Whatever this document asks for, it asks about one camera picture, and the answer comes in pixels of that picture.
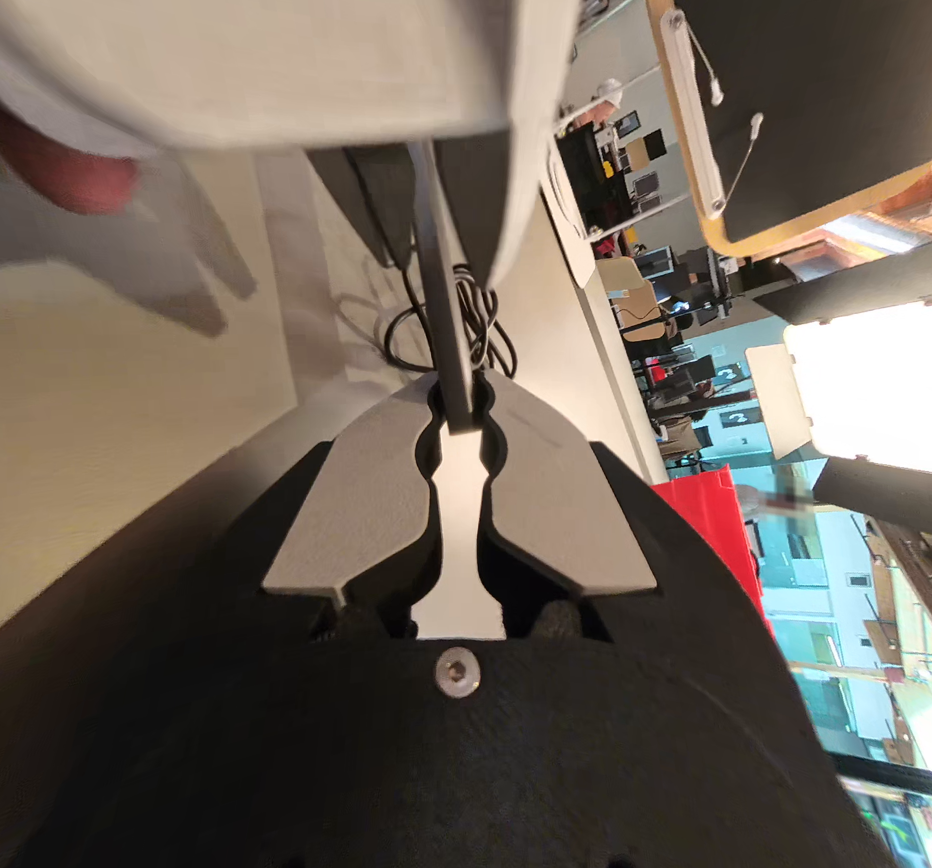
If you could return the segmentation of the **tan wooden chair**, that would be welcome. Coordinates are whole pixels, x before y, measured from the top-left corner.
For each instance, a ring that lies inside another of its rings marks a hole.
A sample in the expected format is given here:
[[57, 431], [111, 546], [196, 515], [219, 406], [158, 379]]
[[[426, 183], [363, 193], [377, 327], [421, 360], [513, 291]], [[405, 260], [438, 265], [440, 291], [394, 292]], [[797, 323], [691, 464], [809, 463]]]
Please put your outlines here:
[[596, 260], [596, 271], [605, 290], [623, 339], [640, 342], [663, 338], [666, 326], [649, 280], [628, 256]]

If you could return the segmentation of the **black board with wooden frame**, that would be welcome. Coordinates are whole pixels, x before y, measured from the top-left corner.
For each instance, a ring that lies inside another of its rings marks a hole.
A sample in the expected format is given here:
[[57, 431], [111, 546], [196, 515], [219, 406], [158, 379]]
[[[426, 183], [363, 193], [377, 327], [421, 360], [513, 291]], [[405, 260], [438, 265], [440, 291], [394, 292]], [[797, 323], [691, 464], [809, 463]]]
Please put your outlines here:
[[[753, 256], [930, 171], [931, 0], [647, 0], [705, 243]], [[660, 20], [681, 9], [723, 102], [706, 110], [726, 195], [704, 217]]]

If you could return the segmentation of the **person's left hand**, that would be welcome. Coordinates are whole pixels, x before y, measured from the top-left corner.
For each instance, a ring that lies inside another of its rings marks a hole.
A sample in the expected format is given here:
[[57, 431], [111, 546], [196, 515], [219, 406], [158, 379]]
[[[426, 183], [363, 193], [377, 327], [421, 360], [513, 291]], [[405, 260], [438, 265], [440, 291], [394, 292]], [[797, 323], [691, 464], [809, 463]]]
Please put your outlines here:
[[140, 179], [137, 163], [74, 150], [1, 111], [2, 162], [41, 197], [85, 217], [119, 214]]

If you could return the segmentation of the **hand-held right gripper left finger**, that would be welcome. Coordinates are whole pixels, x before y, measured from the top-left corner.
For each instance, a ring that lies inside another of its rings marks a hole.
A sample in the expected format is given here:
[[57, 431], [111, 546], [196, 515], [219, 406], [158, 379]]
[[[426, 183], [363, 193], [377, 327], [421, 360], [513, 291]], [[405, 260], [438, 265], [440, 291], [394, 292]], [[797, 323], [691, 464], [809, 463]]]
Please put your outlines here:
[[436, 374], [419, 377], [332, 442], [262, 582], [334, 603], [414, 603], [442, 561], [433, 476], [444, 422]]

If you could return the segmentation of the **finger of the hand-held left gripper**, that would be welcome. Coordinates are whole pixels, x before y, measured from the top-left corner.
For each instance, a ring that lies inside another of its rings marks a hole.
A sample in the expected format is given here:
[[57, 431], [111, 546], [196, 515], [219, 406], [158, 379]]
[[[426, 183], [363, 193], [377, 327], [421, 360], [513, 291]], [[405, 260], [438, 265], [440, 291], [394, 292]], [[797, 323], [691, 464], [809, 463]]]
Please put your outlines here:
[[583, 0], [468, 0], [493, 79], [493, 114], [437, 139], [437, 169], [476, 279], [515, 265], [538, 198]]
[[494, 97], [468, 0], [2, 0], [2, 110], [137, 165], [439, 139]]

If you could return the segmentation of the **white metal bar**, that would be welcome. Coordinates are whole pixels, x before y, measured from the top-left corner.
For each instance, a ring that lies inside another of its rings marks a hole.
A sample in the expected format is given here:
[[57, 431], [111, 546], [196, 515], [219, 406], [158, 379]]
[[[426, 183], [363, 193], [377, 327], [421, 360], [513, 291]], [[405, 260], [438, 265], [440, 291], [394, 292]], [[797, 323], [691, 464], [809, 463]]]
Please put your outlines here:
[[665, 12], [660, 30], [702, 212], [709, 220], [717, 220], [726, 195], [705, 114], [723, 102], [724, 94], [685, 13], [679, 8]]

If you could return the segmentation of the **red plastic bin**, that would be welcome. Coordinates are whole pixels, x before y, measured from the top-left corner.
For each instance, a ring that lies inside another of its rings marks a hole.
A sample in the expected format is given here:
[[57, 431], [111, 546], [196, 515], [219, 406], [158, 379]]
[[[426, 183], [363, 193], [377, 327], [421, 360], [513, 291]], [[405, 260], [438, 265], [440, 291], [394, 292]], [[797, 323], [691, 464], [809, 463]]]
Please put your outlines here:
[[669, 479], [652, 489], [715, 551], [770, 629], [764, 612], [759, 565], [750, 547], [730, 467]]

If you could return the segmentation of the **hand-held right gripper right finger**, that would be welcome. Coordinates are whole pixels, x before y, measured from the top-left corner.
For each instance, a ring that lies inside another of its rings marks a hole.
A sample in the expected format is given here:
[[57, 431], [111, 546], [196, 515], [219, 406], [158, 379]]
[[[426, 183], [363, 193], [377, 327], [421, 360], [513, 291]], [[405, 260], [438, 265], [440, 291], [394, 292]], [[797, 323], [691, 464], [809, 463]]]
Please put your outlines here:
[[476, 379], [488, 542], [575, 597], [657, 588], [586, 436], [502, 373]]

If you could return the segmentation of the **bright light panel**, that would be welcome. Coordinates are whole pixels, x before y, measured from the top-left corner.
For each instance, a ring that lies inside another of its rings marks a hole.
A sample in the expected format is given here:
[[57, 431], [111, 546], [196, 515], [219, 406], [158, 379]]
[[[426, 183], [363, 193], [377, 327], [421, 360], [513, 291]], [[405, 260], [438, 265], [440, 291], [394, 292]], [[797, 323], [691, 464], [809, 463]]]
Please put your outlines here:
[[783, 343], [816, 450], [930, 472], [930, 300], [787, 326]]

